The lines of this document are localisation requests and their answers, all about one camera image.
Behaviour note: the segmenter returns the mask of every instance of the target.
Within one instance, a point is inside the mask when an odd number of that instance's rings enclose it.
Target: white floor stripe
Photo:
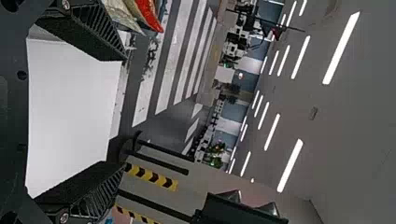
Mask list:
[[[192,111],[192,116],[191,116],[192,119],[202,110],[202,107],[203,105],[201,104],[195,104],[194,110]]]
[[[197,54],[196,54],[196,57],[195,57],[194,67],[192,68],[190,82],[189,82],[189,87],[187,88],[186,98],[189,98],[191,96],[191,94],[192,94],[192,88],[193,88],[193,85],[194,85],[195,77],[196,77],[197,72],[198,72],[198,67],[199,67],[199,64],[200,64],[200,61],[201,61],[202,53],[204,51],[206,36],[207,36],[207,32],[209,30],[210,22],[212,21],[212,16],[213,16],[212,10],[209,9],[207,11],[204,30],[203,30],[203,33],[202,33],[202,36],[201,36],[201,41],[199,43],[198,51],[197,51]]]
[[[191,146],[192,146],[192,140],[193,138],[190,140],[190,142],[184,147],[183,151],[181,152],[181,154],[183,155],[187,155],[187,153],[189,152]]]
[[[195,14],[194,25],[192,26],[189,46],[187,48],[186,57],[184,59],[183,68],[180,74],[180,79],[178,80],[174,105],[180,103],[181,99],[183,98],[184,86],[186,85],[187,74],[190,69],[192,55],[194,53],[194,49],[198,39],[199,28],[201,26],[202,19],[204,18],[205,7],[206,7],[206,0],[201,0],[199,2],[197,13]]]
[[[198,122],[199,119],[197,119],[189,128],[189,130],[187,131],[187,135],[186,135],[186,140],[184,142],[187,142],[187,140],[190,139],[190,137],[192,136],[192,134],[195,132],[195,130],[198,127]]]
[[[194,94],[198,92],[199,85],[201,84],[202,74],[204,73],[206,68],[207,56],[209,54],[210,47],[212,46],[212,39],[213,39],[213,34],[215,33],[216,24],[217,24],[217,20],[216,18],[213,18],[212,27],[210,28],[209,38],[207,39],[207,43],[206,43],[204,58],[201,61],[201,68],[198,73],[197,83],[195,83]]]
[[[160,62],[160,56],[163,50],[163,38],[166,33],[166,26],[168,24],[169,12],[171,11],[171,7],[172,7],[172,0],[167,0],[166,10],[168,13],[165,13],[163,15],[163,22],[162,22],[164,32],[157,35],[157,40],[159,42],[158,50],[156,52],[157,57],[150,64],[150,66],[152,66],[152,69],[148,70],[143,75],[143,80],[140,83],[139,93],[137,95],[137,101],[136,101],[136,108],[134,109],[134,121],[132,123],[132,127],[145,121],[146,118],[148,117],[149,102],[151,99],[152,89],[154,87],[154,81],[155,81],[155,76],[157,74],[158,63]],[[156,45],[154,45],[154,41],[151,41],[149,48],[150,49],[157,48]]]
[[[168,107],[177,63],[180,56],[181,47],[183,45],[184,36],[186,34],[187,23],[189,22],[192,3],[192,0],[185,0],[181,1],[180,3],[181,10],[177,14],[175,31],[172,37],[172,44],[171,48],[169,49],[165,71],[163,72],[163,84],[161,85],[155,114],[163,112]]]

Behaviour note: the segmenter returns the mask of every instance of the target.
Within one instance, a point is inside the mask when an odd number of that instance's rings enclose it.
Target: red object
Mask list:
[[[135,0],[148,25],[156,32],[163,33],[163,27],[158,21],[155,6],[152,0]]]

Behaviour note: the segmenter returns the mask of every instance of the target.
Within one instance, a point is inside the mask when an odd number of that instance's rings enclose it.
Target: gray wall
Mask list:
[[[129,158],[129,162],[179,180],[179,186],[177,192],[170,192],[135,177],[125,175],[120,185],[121,189],[131,191],[133,194],[143,196],[189,216],[194,213],[195,209],[203,208],[205,196],[208,192],[222,193],[232,189],[240,189],[242,192],[242,203],[244,204],[254,207],[269,202],[276,202],[282,217],[287,217],[292,224],[321,224],[310,202],[288,193],[278,194],[274,189],[264,185],[250,184],[246,179],[238,176],[227,175],[220,170],[201,163],[181,161],[158,151],[143,148],[141,153],[188,168],[190,174],[188,176],[178,175],[151,163]],[[140,214],[156,219],[162,224],[184,223],[121,197],[118,198],[117,203],[125,208],[134,209],[137,213],[140,212]]]

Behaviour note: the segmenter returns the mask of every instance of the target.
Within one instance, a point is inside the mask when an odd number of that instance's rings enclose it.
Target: white panel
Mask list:
[[[235,74],[235,70],[233,70],[232,68],[225,68],[223,66],[218,66],[218,69],[216,70],[215,79],[223,83],[232,83],[233,74]]]
[[[263,61],[257,60],[254,58],[243,57],[241,60],[238,61],[238,64],[235,68],[247,71],[254,75],[259,75],[260,71],[262,70]]]
[[[26,186],[35,197],[106,160],[121,63],[99,62],[64,42],[28,39],[27,53]]]
[[[218,125],[216,126],[216,130],[238,136],[241,126],[242,124],[239,122],[220,117],[218,120]]]
[[[181,154],[183,155],[187,155],[187,153],[189,152],[191,145],[192,145],[192,140],[194,140],[193,138],[190,139],[190,142],[184,147],[183,151],[181,152]]]
[[[171,48],[169,49],[165,71],[163,72],[163,84],[161,85],[155,114],[163,112],[168,107],[178,58],[180,56],[181,46],[183,45],[184,36],[186,34],[187,23],[189,22],[192,2],[193,1],[189,0],[181,1],[180,3],[181,10],[177,14],[175,31],[172,38]]]
[[[172,0],[168,0],[166,3],[166,10],[168,12],[171,11],[171,7],[172,7]],[[151,44],[148,47],[149,49],[156,49],[158,47],[157,57],[150,65],[152,66],[152,69],[148,70],[143,75],[143,80],[140,82],[139,93],[137,95],[137,101],[136,101],[136,108],[134,109],[134,121],[132,123],[132,127],[145,121],[146,118],[148,117],[149,102],[151,100],[152,89],[154,87],[154,81],[157,75],[158,63],[160,62],[160,56],[163,51],[163,38],[166,33],[168,18],[169,18],[169,14],[165,13],[163,15],[163,22],[161,23],[164,32],[157,35],[157,39],[159,40],[158,46],[154,44],[153,41],[151,41]]]
[[[131,39],[131,34],[123,31],[119,31],[122,43],[128,39]],[[113,120],[111,122],[110,139],[119,134],[120,122],[121,122],[121,111],[123,107],[123,101],[125,98],[126,84],[128,83],[129,71],[126,69],[126,65],[121,68],[119,86],[117,87],[116,103],[114,105]]]
[[[198,66],[200,64],[202,53],[204,51],[206,36],[207,36],[207,32],[209,31],[209,25],[210,25],[210,22],[212,20],[212,16],[213,16],[213,12],[212,12],[212,10],[209,9],[207,11],[206,20],[205,20],[205,26],[204,26],[203,33],[201,35],[201,41],[199,43],[199,47],[198,47],[198,50],[197,50],[197,53],[196,53],[194,67],[192,68],[190,81],[189,81],[189,86],[187,88],[186,98],[189,98],[191,96],[191,94],[192,94],[192,88],[193,88],[193,85],[194,85],[195,77],[196,77],[197,72],[198,72]]]
[[[187,142],[187,141],[190,139],[190,137],[192,136],[192,134],[195,132],[195,130],[196,130],[197,127],[198,127],[198,122],[199,122],[199,119],[197,119],[197,120],[190,126],[190,128],[187,130],[186,140],[184,140],[184,142]]]
[[[195,83],[194,94],[198,92],[199,86],[201,84],[202,75],[203,75],[203,73],[205,71],[205,68],[206,68],[207,56],[209,54],[210,47],[212,46],[213,34],[215,33],[215,29],[216,29],[216,24],[217,23],[218,22],[217,22],[216,18],[213,18],[212,28],[210,28],[209,38],[207,39],[207,42],[206,42],[204,58],[201,61],[201,68],[200,68],[199,73],[198,73],[197,82]]]
[[[194,110],[192,110],[192,116],[191,116],[192,119],[202,110],[202,107],[204,106],[201,104],[195,104]]]
[[[205,7],[206,7],[206,0],[199,1],[197,13],[195,14],[194,25],[192,26],[189,46],[187,48],[186,57],[184,59],[183,68],[180,74],[180,79],[178,80],[178,84],[177,84],[177,91],[175,95],[174,105],[180,103],[183,97],[184,86],[186,84],[187,74],[190,69],[192,55],[197,43],[199,28],[202,23],[202,18],[204,17],[205,14]]]
[[[250,103],[248,103],[248,102],[246,102],[246,101],[243,101],[243,100],[236,100],[236,104],[238,104],[238,105],[244,105],[244,106],[247,106],[247,107],[249,107],[250,106]]]

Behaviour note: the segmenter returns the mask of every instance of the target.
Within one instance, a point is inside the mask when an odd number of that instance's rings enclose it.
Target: bolt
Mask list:
[[[64,214],[61,216],[60,221],[61,221],[62,224],[64,224],[64,223],[67,222],[67,220],[69,220],[69,214],[64,213]]]
[[[70,9],[70,3],[67,0],[62,0],[62,6],[64,9],[69,10]]]

